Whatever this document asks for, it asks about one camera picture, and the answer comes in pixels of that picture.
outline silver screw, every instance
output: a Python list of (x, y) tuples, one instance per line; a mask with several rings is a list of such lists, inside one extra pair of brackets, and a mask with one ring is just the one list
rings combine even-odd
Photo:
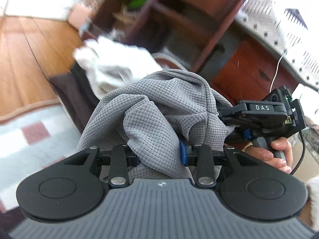
[(214, 180), (210, 177), (200, 177), (198, 179), (198, 182), (201, 184), (201, 185), (211, 185), (214, 183)]
[(114, 177), (111, 179), (111, 183), (113, 185), (123, 185), (126, 183), (126, 179), (124, 177)]

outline wooden shelf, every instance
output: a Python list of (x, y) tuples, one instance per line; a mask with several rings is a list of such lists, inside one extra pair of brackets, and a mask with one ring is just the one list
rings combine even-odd
[(152, 5), (152, 9), (154, 10), (153, 18), (155, 20), (166, 22), (172, 29), (194, 42), (200, 48), (204, 48), (212, 36), (212, 33), (159, 2), (155, 2)]

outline white logo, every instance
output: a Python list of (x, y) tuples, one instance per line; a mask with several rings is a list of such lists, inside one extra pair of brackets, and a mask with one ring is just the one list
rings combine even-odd
[(266, 105), (265, 107), (266, 107), (266, 109), (264, 108), (264, 106), (261, 105), (261, 109), (262, 109), (262, 110), (269, 111), (269, 107), (268, 107), (267, 105)]
[(158, 183), (158, 186), (164, 187), (167, 183), (166, 182), (160, 182)]

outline gray ribbed plate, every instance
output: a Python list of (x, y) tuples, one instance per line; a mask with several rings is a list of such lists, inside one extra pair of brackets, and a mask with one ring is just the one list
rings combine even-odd
[(86, 216), (51, 224), (27, 219), (10, 233), (14, 239), (309, 239), (313, 235), (297, 218), (277, 223), (246, 220), (225, 208), (215, 192), (197, 189), (187, 179), (135, 179), (127, 188), (111, 190)]

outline green object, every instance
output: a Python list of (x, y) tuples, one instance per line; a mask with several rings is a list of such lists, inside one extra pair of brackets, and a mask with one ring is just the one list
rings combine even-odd
[(132, 0), (127, 6), (127, 9), (129, 10), (140, 9), (145, 2), (146, 0)]

